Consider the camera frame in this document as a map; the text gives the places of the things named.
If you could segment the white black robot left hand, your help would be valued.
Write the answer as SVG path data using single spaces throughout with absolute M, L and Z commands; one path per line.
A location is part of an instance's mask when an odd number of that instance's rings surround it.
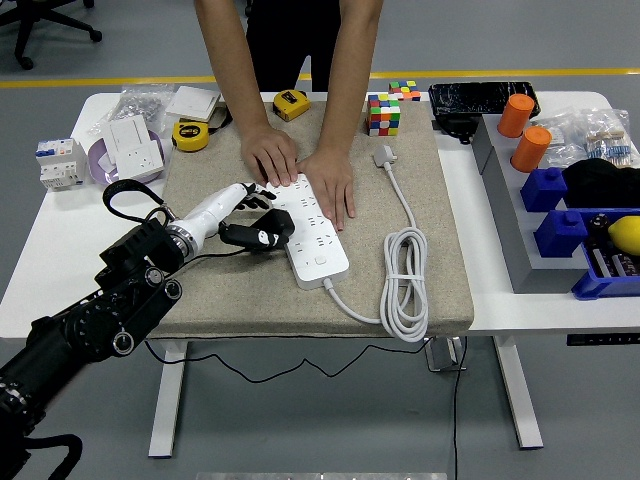
M 175 220 L 171 227 L 184 233 L 194 254 L 198 254 L 204 241 L 219 231 L 219 225 L 240 206 L 267 208 L 264 200 L 275 200 L 276 194 L 256 183 L 234 183 L 205 198 L 184 218 Z

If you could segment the person's left hand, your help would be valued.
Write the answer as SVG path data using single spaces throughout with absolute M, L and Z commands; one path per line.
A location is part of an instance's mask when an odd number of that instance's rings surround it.
M 354 218 L 356 214 L 353 168 L 348 151 L 320 146 L 299 162 L 297 168 L 310 182 L 323 215 L 336 231 L 343 231 L 345 219 Z

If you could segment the person's right hand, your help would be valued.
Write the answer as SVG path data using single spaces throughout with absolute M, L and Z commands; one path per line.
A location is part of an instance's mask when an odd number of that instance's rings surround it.
M 285 132 L 269 125 L 241 132 L 241 155 L 254 180 L 288 186 L 297 180 L 297 148 Z

